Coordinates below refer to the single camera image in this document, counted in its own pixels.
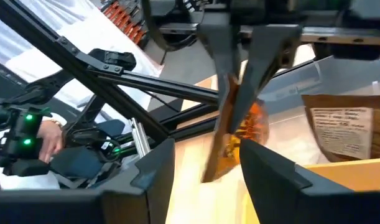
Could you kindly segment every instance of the white surface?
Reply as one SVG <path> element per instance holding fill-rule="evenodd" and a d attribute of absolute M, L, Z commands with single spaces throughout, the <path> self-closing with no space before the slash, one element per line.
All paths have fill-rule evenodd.
<path fill-rule="evenodd" d="M 109 21 L 89 0 L 21 0 L 31 11 L 41 18 L 58 34 L 64 35 L 82 52 L 95 48 L 117 52 L 131 52 L 137 65 L 134 72 L 158 77 L 161 67 L 145 55 L 128 37 Z M 27 82 L 52 75 L 61 68 L 34 48 L 10 27 L 0 21 L 0 62 L 20 75 Z M 151 100 L 149 95 L 125 86 L 121 88 L 143 108 Z M 76 80 L 65 85 L 55 97 L 76 108 L 76 104 L 93 93 Z M 127 120 L 106 105 L 103 111 L 114 119 Z M 100 116 L 96 121 L 104 121 Z M 57 189 L 58 183 L 52 174 L 37 177 L 6 177 L 1 174 L 0 183 L 4 189 Z"/>
<path fill-rule="evenodd" d="M 301 68 L 271 80 L 260 94 L 269 111 L 270 136 L 266 146 L 303 166 L 329 161 L 321 153 L 310 129 L 302 95 L 380 95 L 380 61 L 326 63 L 326 60 L 333 59 L 310 65 L 315 66 L 314 72 L 312 69 L 302 72 L 306 68 Z M 346 68 L 346 64 L 355 63 L 359 70 Z"/>

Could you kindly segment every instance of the white lab coat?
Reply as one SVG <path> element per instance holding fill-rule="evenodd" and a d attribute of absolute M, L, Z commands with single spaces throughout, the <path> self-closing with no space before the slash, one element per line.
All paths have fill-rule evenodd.
<path fill-rule="evenodd" d="M 31 11 L 39 16 L 58 34 L 65 36 L 82 52 L 89 53 L 95 48 L 117 52 L 131 52 L 136 58 L 134 72 L 158 77 L 162 67 L 153 62 L 135 43 L 124 35 L 89 0 L 21 0 Z M 10 27 L 0 21 L 0 62 L 27 82 L 33 82 L 54 74 L 61 68 L 46 57 Z M 151 97 L 137 89 L 121 88 L 144 108 L 148 107 Z M 76 107 L 84 98 L 93 93 L 79 81 L 66 84 L 55 97 L 70 106 Z M 127 119 L 109 105 L 103 108 L 110 117 Z M 124 132 L 129 131 L 126 125 Z M 52 174 L 36 177 L 6 177 L 1 174 L 0 183 L 4 189 L 56 189 L 58 183 Z"/>

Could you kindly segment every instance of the printed label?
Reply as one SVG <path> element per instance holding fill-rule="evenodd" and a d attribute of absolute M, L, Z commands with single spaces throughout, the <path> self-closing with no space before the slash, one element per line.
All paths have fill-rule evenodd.
<path fill-rule="evenodd" d="M 104 142 L 104 144 L 101 146 L 102 150 L 105 150 L 109 146 L 110 142 Z"/>
<path fill-rule="evenodd" d="M 324 150 L 358 159 L 371 157 L 372 108 L 312 108 L 311 112 Z"/>

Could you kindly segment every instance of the black metal frame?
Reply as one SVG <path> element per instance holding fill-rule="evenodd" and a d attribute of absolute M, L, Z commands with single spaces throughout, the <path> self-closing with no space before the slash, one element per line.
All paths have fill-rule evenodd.
<path fill-rule="evenodd" d="M 175 136 L 176 140 L 181 140 L 189 136 L 194 136 L 195 133 L 202 134 L 213 130 L 216 119 L 209 119 L 186 128 L 169 131 L 169 129 L 174 129 L 179 123 L 216 111 L 219 101 L 217 91 L 141 75 L 125 71 L 123 67 L 120 66 L 103 63 L 80 52 L 69 40 L 59 36 L 17 0 L 0 0 L 0 20 L 23 38 L 27 39 L 33 46 L 37 47 L 66 72 L 71 73 L 73 77 L 88 87 L 96 96 L 102 98 L 105 103 L 109 104 L 118 113 L 121 113 L 126 118 L 136 118 L 143 124 L 147 134 L 156 143 L 162 142 L 168 136 Z M 163 30 L 172 30 L 172 28 L 162 28 L 162 31 Z M 310 31 L 310 29 L 304 29 L 303 33 L 308 31 Z M 251 32 L 252 28 L 243 26 L 240 28 L 240 33 L 248 36 L 248 38 Z M 319 54 L 318 59 L 325 56 L 325 54 Z M 272 75 L 271 78 L 293 71 L 308 63 L 311 62 L 306 62 L 298 67 L 290 68 L 282 73 Z M 221 69 L 222 64 L 224 64 L 224 61 L 217 67 Z M 176 96 L 186 100 L 198 101 L 203 104 L 158 122 L 150 116 L 144 108 L 131 99 L 130 96 L 118 88 L 117 85 L 125 85 L 143 91 L 153 91 L 164 95 Z"/>
<path fill-rule="evenodd" d="M 8 69 L 6 66 L 0 63 L 0 97 L 11 98 L 22 94 L 25 91 L 28 83 L 22 79 L 19 75 Z M 60 101 L 57 98 L 52 98 L 44 106 L 49 107 L 51 112 L 57 113 L 63 116 L 67 121 L 73 121 L 77 119 L 80 111 L 76 108 Z"/>

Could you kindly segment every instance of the metal rod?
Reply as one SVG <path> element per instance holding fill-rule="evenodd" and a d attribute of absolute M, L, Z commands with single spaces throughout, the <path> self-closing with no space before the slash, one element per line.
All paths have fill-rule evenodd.
<path fill-rule="evenodd" d="M 195 34 L 198 24 L 170 23 L 160 28 L 163 34 Z M 290 24 L 274 24 L 269 26 L 294 26 Z M 250 38 L 253 28 L 241 26 L 240 34 Z M 304 27 L 301 41 L 305 43 L 380 45 L 380 30 L 350 29 L 339 27 Z"/>
<path fill-rule="evenodd" d="M 150 146 L 148 145 L 147 136 L 142 125 L 138 123 L 135 118 L 130 120 L 130 124 L 132 127 L 132 136 L 134 144 L 136 145 L 137 153 L 139 157 L 142 158 L 151 151 Z"/>
<path fill-rule="evenodd" d="M 96 70 L 88 71 L 105 82 L 137 88 L 144 91 L 152 91 L 154 93 L 160 93 L 167 96 L 174 96 L 184 100 L 191 100 L 206 103 L 209 105 L 217 105 L 217 92 L 208 88 L 188 85 L 185 83 L 174 82 L 170 80 L 163 80 L 161 78 L 142 75 L 129 71 L 124 71 L 123 75 L 120 76 Z"/>
<path fill-rule="evenodd" d="M 203 115 L 210 114 L 217 110 L 217 106 L 199 104 L 187 110 L 183 110 L 169 118 L 163 119 L 160 121 L 160 123 L 167 127 L 169 130 L 175 130 L 177 125 L 181 123 L 199 118 Z"/>
<path fill-rule="evenodd" d="M 217 116 L 214 118 L 209 118 L 195 124 L 188 125 L 186 127 L 176 129 L 170 133 L 175 139 L 175 142 L 183 141 L 186 139 L 194 138 L 202 134 L 210 133 L 214 130 L 216 124 Z"/>

